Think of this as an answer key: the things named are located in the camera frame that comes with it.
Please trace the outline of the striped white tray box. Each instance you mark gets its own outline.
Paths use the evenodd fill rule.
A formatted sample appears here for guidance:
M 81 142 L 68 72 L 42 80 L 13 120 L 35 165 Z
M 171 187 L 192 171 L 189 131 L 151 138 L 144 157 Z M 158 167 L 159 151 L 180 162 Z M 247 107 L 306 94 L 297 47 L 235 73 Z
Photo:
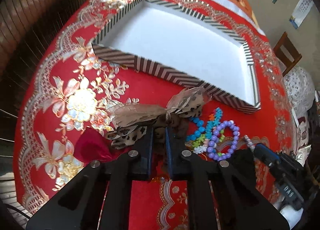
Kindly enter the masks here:
M 133 0 L 93 39 L 97 57 L 183 87 L 203 87 L 244 113 L 260 109 L 245 39 L 210 17 L 165 0 Z

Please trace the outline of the white floral pillow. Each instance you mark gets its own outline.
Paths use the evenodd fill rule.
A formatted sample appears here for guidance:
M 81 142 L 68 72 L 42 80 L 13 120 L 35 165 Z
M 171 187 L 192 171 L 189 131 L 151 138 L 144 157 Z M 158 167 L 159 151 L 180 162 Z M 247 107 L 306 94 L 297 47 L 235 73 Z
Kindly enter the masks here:
M 311 75 L 303 67 L 294 67 L 284 76 L 283 82 L 296 117 L 304 116 L 315 99 Z

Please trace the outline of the dark red velvet bow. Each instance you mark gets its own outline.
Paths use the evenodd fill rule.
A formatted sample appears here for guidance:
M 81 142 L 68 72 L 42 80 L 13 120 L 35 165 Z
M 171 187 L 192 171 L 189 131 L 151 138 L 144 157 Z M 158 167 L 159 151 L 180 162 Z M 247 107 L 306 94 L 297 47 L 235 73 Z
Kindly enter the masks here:
M 109 140 L 98 131 L 87 127 L 75 144 L 73 156 L 84 164 L 89 164 L 93 160 L 113 161 L 119 154 L 112 150 Z

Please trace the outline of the wooden chair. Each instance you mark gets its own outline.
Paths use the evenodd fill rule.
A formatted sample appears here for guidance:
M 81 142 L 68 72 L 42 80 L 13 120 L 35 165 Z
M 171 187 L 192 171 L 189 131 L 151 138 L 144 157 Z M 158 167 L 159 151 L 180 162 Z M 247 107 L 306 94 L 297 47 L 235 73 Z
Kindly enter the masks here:
M 281 38 L 274 46 L 273 51 L 280 63 L 283 64 L 283 76 L 289 73 L 289 71 L 291 71 L 292 68 L 294 68 L 295 65 L 302 59 L 302 55 L 288 38 L 286 31 L 282 34 Z

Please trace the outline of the red floral bedspread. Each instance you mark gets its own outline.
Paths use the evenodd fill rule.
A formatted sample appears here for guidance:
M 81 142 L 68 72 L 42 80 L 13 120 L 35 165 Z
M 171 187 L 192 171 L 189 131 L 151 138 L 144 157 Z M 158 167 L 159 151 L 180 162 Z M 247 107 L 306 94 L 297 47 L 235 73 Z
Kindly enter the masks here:
M 25 94 L 15 134 L 14 175 L 17 201 L 35 213 L 84 166 L 75 158 L 78 138 L 86 129 L 111 130 L 106 113 L 114 103 L 165 106 L 181 87 L 124 66 L 100 62 L 91 40 L 107 22 L 110 2 L 89 0 L 54 38 Z M 202 113 L 207 120 L 216 107 L 233 119 L 253 142 L 275 151 L 292 150 L 294 124 L 277 59 L 264 33 L 238 7 L 218 0 L 169 0 L 210 16 L 245 38 L 259 83 L 261 109 L 244 114 L 218 101 Z

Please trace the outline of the wall calendar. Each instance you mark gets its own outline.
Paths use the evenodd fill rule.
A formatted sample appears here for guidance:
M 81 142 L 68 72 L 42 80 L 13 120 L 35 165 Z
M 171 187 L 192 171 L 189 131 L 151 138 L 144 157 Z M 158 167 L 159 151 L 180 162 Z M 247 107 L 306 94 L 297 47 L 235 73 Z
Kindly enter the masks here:
M 313 5 L 313 0 L 299 0 L 289 19 L 289 22 L 295 29 L 300 27 Z

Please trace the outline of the wooden slatted headboard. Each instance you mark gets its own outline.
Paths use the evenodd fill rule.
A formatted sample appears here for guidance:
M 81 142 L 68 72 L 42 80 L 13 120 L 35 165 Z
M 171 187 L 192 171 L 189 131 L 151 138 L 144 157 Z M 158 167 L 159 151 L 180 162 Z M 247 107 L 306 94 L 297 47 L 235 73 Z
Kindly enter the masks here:
M 35 70 L 64 24 L 87 0 L 1 0 L 1 142 L 14 143 Z

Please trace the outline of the leopard print bow scrunchie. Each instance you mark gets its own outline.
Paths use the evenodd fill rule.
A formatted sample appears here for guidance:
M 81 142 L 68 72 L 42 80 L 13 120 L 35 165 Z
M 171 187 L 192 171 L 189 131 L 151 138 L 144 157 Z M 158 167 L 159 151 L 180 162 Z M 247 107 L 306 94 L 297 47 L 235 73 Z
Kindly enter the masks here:
M 203 87 L 184 89 L 174 95 L 167 106 L 125 103 L 112 106 L 107 112 L 112 116 L 114 130 L 105 134 L 114 149 L 133 145 L 146 134 L 147 127 L 179 127 L 184 118 L 196 118 L 203 106 L 211 100 Z

